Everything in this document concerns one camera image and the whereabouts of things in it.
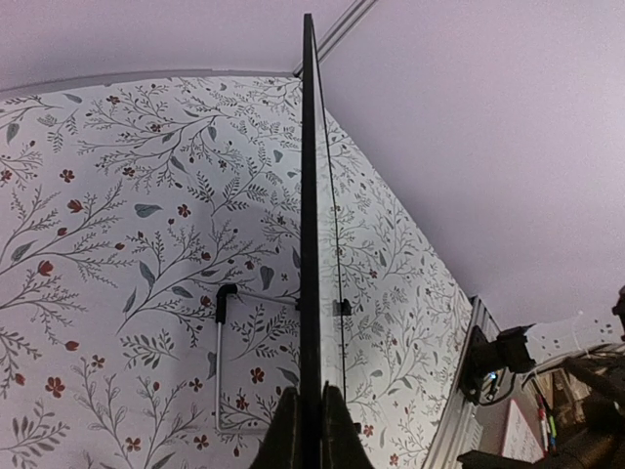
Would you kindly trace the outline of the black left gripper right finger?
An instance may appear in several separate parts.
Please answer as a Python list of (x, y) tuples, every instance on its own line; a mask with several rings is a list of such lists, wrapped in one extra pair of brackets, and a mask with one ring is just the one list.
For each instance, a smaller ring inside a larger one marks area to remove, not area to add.
[(338, 387), (325, 383), (322, 392), (321, 467), (323, 469), (371, 469)]

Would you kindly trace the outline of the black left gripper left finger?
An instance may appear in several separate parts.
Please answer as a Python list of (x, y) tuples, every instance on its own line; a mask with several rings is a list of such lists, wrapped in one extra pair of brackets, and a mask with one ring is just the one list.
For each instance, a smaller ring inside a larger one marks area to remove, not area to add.
[(285, 388), (270, 427), (250, 469), (295, 469), (299, 467), (299, 394)]

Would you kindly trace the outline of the white whiteboard black frame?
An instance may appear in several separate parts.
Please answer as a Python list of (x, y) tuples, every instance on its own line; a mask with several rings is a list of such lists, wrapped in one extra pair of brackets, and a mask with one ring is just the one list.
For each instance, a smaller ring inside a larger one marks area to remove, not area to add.
[(304, 15), (301, 138), (301, 365), (300, 391), (306, 432), (322, 435), (325, 383), (343, 387), (343, 300), (338, 260), (337, 209), (321, 67), (313, 15)]

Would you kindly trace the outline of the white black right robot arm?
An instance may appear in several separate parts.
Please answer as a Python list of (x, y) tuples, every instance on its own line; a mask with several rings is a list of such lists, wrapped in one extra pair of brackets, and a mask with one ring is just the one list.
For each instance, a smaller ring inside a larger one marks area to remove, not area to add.
[(624, 298), (607, 318), (579, 313), (489, 339), (471, 327), (459, 390), (481, 408), (509, 406), (499, 453), (468, 450), (463, 468), (624, 465)]

